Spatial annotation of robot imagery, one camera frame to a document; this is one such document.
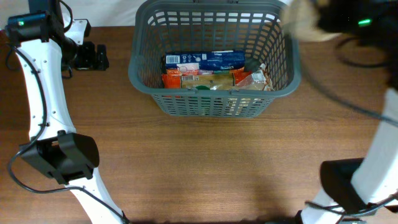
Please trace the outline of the beige paper bag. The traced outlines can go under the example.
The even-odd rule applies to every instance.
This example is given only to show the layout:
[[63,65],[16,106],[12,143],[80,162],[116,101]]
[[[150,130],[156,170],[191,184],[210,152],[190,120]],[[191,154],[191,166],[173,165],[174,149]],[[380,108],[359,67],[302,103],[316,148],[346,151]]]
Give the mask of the beige paper bag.
[[293,0],[281,11],[282,30],[295,39],[304,42],[324,42],[341,33],[327,32],[318,27],[320,12],[318,1]]

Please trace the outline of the clear bread bag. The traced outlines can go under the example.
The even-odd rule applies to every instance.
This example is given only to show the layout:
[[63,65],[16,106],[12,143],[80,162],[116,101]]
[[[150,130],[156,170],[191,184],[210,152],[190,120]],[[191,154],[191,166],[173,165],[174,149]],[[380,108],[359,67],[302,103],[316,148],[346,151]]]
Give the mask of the clear bread bag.
[[274,91],[273,82],[268,75],[267,65],[262,63],[255,72],[242,72],[233,75],[234,84],[219,84],[210,90],[256,90]]

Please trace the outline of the blue carton box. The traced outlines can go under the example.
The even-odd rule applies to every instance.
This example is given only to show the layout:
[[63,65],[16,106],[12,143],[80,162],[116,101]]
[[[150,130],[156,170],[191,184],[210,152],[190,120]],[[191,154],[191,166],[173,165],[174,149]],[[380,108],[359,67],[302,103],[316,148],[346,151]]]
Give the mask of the blue carton box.
[[244,52],[238,50],[165,54],[166,69],[235,70],[243,68],[244,65]]

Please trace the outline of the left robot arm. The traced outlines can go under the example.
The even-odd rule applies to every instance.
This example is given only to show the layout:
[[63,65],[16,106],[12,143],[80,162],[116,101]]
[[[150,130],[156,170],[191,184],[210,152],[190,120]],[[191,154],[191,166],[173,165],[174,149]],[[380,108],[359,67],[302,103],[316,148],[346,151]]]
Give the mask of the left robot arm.
[[70,117],[63,72],[104,71],[104,45],[86,40],[86,19],[75,19],[63,1],[29,2],[27,14],[12,16],[5,27],[10,48],[24,73],[30,109],[29,142],[16,157],[71,192],[93,223],[127,223],[99,173],[100,155],[92,137],[78,134]]

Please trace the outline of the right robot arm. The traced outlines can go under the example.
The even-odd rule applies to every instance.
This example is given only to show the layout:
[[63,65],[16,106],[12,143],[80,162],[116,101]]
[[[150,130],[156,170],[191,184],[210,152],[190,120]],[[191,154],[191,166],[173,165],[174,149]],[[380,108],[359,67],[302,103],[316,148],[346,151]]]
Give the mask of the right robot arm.
[[362,158],[338,159],[320,165],[320,190],[297,212],[295,223],[359,222],[378,210],[397,212],[397,2],[396,1],[292,1],[282,13],[283,30],[297,40],[323,42],[340,35],[340,45],[357,40],[385,53],[383,62],[365,64],[338,61],[365,73],[386,71],[387,88],[382,110],[358,106],[323,86],[306,65],[302,74],[329,100],[361,113],[365,120],[351,121],[344,133],[355,131],[369,138]]

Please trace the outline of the grey plastic basket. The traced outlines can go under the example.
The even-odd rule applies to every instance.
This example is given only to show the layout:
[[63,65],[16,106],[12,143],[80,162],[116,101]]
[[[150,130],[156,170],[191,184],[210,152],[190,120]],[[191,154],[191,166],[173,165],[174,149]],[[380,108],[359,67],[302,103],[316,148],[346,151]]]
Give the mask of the grey plastic basket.
[[146,1],[128,75],[172,116],[253,118],[294,92],[297,42],[281,1]]

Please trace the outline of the orange pasta packet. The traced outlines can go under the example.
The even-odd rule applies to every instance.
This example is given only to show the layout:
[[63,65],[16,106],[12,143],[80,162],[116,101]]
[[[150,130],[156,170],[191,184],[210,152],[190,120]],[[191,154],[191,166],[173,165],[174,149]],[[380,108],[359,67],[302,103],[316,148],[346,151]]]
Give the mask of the orange pasta packet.
[[189,70],[185,72],[170,69],[166,74],[162,74],[162,81],[164,88],[168,89],[210,90],[213,85],[233,85],[233,75],[242,72],[245,72],[244,67],[237,70]]

